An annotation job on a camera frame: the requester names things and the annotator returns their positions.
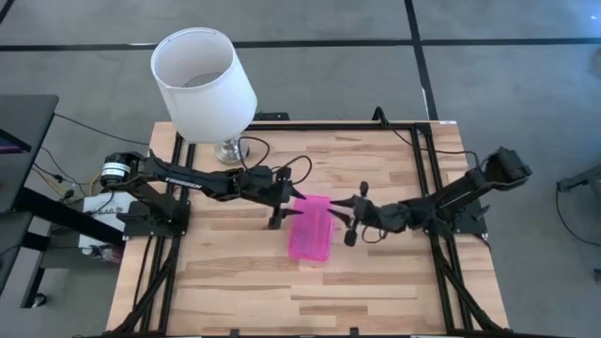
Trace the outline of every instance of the lampshade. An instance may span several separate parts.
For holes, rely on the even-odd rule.
[[[189,28],[172,34],[150,60],[162,98],[181,136],[216,143],[240,134],[256,111],[256,94],[223,33]]]

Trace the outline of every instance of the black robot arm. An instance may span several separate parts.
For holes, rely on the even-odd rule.
[[[366,198],[368,185],[362,182],[361,195],[347,200],[332,201],[339,207],[351,207],[353,215],[331,209],[330,212],[342,220],[348,228],[345,243],[354,246],[356,229],[360,223],[383,231],[401,233],[410,229],[436,226],[443,236],[450,235],[447,226],[458,212],[491,190],[509,191],[524,184],[532,171],[513,150],[499,148],[486,157],[486,169],[482,165],[470,169],[463,177],[425,198],[414,198],[382,207],[375,206]]]
[[[289,167],[272,171],[264,165],[248,170],[234,168],[205,173],[162,161],[150,150],[148,157],[136,152],[108,156],[102,166],[100,183],[108,191],[128,192],[138,200],[131,203],[128,213],[117,215],[126,223],[126,230],[128,223],[168,224],[185,218],[185,215],[178,215],[181,210],[173,196],[159,193],[148,185],[156,181],[196,189],[221,202],[241,198],[273,207],[269,228],[277,229],[285,216],[299,213],[281,208],[281,204],[289,202],[291,196],[305,198],[293,187],[291,174]]]

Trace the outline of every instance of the pink plastic box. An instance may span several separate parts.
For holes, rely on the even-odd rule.
[[[325,262],[330,258],[333,218],[328,212],[330,197],[305,195],[298,198],[294,209],[303,211],[293,216],[288,255],[296,259]]]

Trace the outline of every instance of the computer monitor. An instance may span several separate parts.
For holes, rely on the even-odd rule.
[[[31,151],[31,146],[17,137],[0,129],[0,155],[16,154]]]

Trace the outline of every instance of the black cable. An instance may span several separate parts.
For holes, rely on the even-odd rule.
[[[55,187],[53,187],[53,185],[50,184],[46,180],[46,177],[44,177],[44,175],[42,175],[41,172],[39,172],[38,170],[34,169],[34,173],[38,174],[41,177],[41,179],[44,181],[44,183],[46,183],[46,185],[48,185],[50,188],[52,188],[54,190],[54,192],[56,192],[61,198],[63,197],[63,194],[60,191],[58,191]]]
[[[365,243],[367,243],[367,244],[376,244],[376,243],[380,243],[382,240],[384,240],[384,235],[382,235],[382,229],[378,229],[379,239],[376,239],[376,240],[367,240],[367,239],[365,239],[365,232],[366,231],[367,231],[367,226],[364,226],[363,227],[363,231],[361,232],[361,239]]]
[[[569,226],[567,226],[567,223],[563,219],[562,212],[560,211],[560,187],[559,186],[557,186],[555,189],[555,208],[557,209],[557,215],[560,217],[560,221],[562,221],[563,227],[565,227],[565,229],[567,229],[567,231],[570,234],[572,234],[572,236],[574,236],[576,239],[578,239],[581,242],[601,247],[601,243],[595,243],[595,242],[586,240],[586,239],[576,235],[576,233],[574,231],[572,231],[572,229],[570,229]]]
[[[148,237],[148,241],[146,242],[146,247],[144,248],[144,256],[142,258],[142,266],[140,267],[140,275],[138,276],[138,284],[135,287],[135,293],[133,294],[133,305],[131,306],[131,310],[133,311],[135,308],[135,304],[138,301],[138,294],[140,293],[140,286],[142,284],[142,276],[144,275],[144,269],[146,267],[146,257],[148,256],[148,249],[150,248],[150,242],[152,241],[152,236]]]
[[[309,169],[307,170],[307,174],[305,174],[304,177],[302,177],[300,180],[298,180],[296,182],[292,182],[292,185],[294,186],[297,184],[301,184],[305,179],[307,179],[307,177],[311,174],[311,171],[313,170],[313,162],[311,161],[311,158],[309,158],[307,155],[299,155],[299,156],[295,157],[294,159],[288,161],[288,163],[282,165],[279,169],[274,171],[273,174],[278,173],[279,171],[281,171],[284,168],[289,168],[290,164],[292,164],[295,161],[298,161],[300,159],[306,159],[309,162]]]
[[[394,132],[394,134],[396,136],[398,136],[401,140],[403,140],[403,142],[405,142],[409,146],[413,146],[413,144],[411,142],[407,141],[407,139],[405,139],[405,137],[401,136],[401,134],[399,134],[398,132],[396,132],[393,129],[391,129],[391,131]],[[420,150],[421,151],[428,151],[428,149],[424,149],[424,148],[420,148]],[[478,154],[476,154],[475,152],[473,152],[471,150],[462,150],[462,151],[435,150],[435,152],[439,153],[439,154],[448,154],[448,155],[470,154],[476,160],[476,166],[477,167],[481,166],[480,160],[478,159]]]
[[[251,171],[253,168],[250,168],[246,165],[246,163],[244,162],[244,157],[242,156],[242,149],[240,147],[240,140],[242,139],[249,139],[249,140],[255,140],[258,141],[262,144],[264,144],[267,147],[267,151],[265,152],[265,155],[263,155],[263,158],[261,158],[261,160],[255,164],[253,166],[253,168],[255,168],[256,166],[260,165],[261,163],[263,163],[263,161],[268,157],[268,155],[270,154],[270,144],[265,141],[262,140],[258,137],[254,137],[254,136],[240,136],[240,138],[238,139],[238,154],[240,156],[240,163],[242,164],[242,167],[244,168],[244,170],[248,171],[251,173],[251,175],[253,174],[253,172]],[[283,168],[288,168],[290,166],[290,164],[294,163],[295,161],[298,161],[300,159],[306,159],[309,162],[309,169],[307,170],[307,174],[305,174],[304,177],[302,177],[300,180],[296,181],[296,182],[292,182],[292,185],[297,185],[297,184],[301,184],[305,179],[307,179],[307,177],[311,174],[311,171],[313,170],[313,162],[311,161],[311,158],[309,158],[307,155],[299,155],[297,157],[295,157],[294,159],[290,160],[288,163],[282,165],[282,166],[274,166],[271,168],[271,172],[273,174],[277,174],[280,170],[282,170]]]
[[[74,119],[72,119],[72,118],[70,118],[70,117],[66,117],[66,116],[64,116],[64,115],[61,115],[61,114],[58,114],[58,113],[54,113],[54,115],[55,115],[55,116],[58,116],[58,117],[61,117],[61,118],[64,118],[64,119],[66,119],[66,120],[68,120],[68,121],[70,121],[70,122],[72,122],[72,123],[75,123],[75,124],[76,124],[76,125],[78,125],[78,126],[81,126],[81,127],[87,128],[87,129],[89,129],[89,130],[91,130],[91,131],[95,131],[95,132],[97,132],[97,133],[101,133],[102,135],[105,135],[105,136],[108,136],[108,137],[113,137],[113,138],[115,138],[115,139],[117,139],[117,140],[121,140],[121,141],[124,141],[124,142],[129,142],[129,143],[137,144],[137,145],[140,145],[140,146],[150,146],[150,144],[148,144],[148,143],[145,143],[145,142],[133,141],[133,140],[129,140],[129,139],[126,139],[126,138],[123,138],[123,137],[119,137],[119,136],[112,135],[112,134],[110,134],[110,133],[108,133],[108,132],[99,131],[99,130],[97,130],[96,128],[92,128],[92,127],[90,127],[90,126],[87,126],[87,125],[85,125],[85,124],[83,124],[83,123],[81,123],[81,122],[78,122],[78,121],[76,121],[76,120],[74,120]]]
[[[488,240],[486,240],[486,238],[484,238],[482,235],[479,234],[473,234],[476,238],[480,239],[480,241],[482,241],[486,247],[488,247],[488,250],[491,250],[490,248],[490,243],[488,243]]]
[[[60,167],[60,165],[58,165],[58,162],[57,162],[57,161],[54,159],[54,156],[53,156],[53,154],[50,152],[50,150],[46,149],[46,148],[45,148],[45,147],[43,147],[43,146],[41,146],[41,147],[40,147],[40,149],[44,150],[44,151],[45,151],[45,152],[48,154],[48,156],[50,157],[50,160],[51,160],[51,161],[54,163],[54,165],[56,166],[56,168],[58,168],[58,170],[59,170],[61,173],[63,173],[63,175],[64,175],[64,176],[66,176],[67,178],[70,178],[70,181],[69,181],[69,180],[67,180],[67,179],[65,179],[65,180],[66,180],[67,182],[70,182],[70,183],[76,184],[76,185],[79,187],[79,190],[80,190],[80,192],[82,192],[82,194],[83,194],[84,196],[87,196],[87,195],[85,194],[85,192],[84,192],[84,189],[82,189],[82,184],[84,184],[84,183],[79,183],[79,182],[77,182],[77,180],[76,180],[75,178],[73,178],[73,177],[71,177],[69,174],[67,174],[67,173],[66,173],[66,172],[63,170],[63,168],[61,168],[61,167]]]
[[[48,247],[48,251],[52,251],[52,250],[63,250],[63,249],[86,249],[89,247],[80,247],[80,246],[71,246],[71,247],[54,247],[54,246],[49,246]]]
[[[83,182],[74,182],[70,179],[66,179],[62,176],[60,176],[59,174],[55,174],[55,173],[51,173],[50,171],[40,167],[37,163],[34,163],[34,166],[36,168],[38,168],[38,170],[40,170],[40,172],[51,176],[52,178],[54,178],[56,181],[58,181],[58,183],[62,183],[62,182],[68,182],[68,183],[73,183],[73,184],[81,184],[81,185],[90,185],[89,183],[83,183]]]
[[[244,156],[242,156],[242,148],[240,146],[240,141],[244,140],[244,139],[258,141],[258,142],[262,143],[263,145],[265,145],[267,147],[267,151],[265,152],[265,155],[263,155],[263,158],[261,158],[261,160],[259,162],[257,162],[255,165],[253,165],[253,168],[255,168],[255,167],[261,165],[261,163],[263,163],[263,161],[270,154],[271,147],[270,147],[270,144],[267,141],[261,140],[258,137],[254,137],[254,136],[240,136],[238,138],[238,155],[240,156],[240,164],[242,164],[242,167],[244,168],[244,170],[249,171],[248,166],[246,166],[246,163],[244,162]]]
[[[93,216],[96,215],[97,213],[99,213],[104,207],[108,206],[109,203],[111,203],[111,201],[113,201],[113,197],[115,197],[115,192],[111,192],[111,198],[109,198],[108,201],[106,201],[106,203],[104,203],[102,205],[102,207],[99,207],[96,211],[87,211],[85,212],[86,215],[88,216]]]

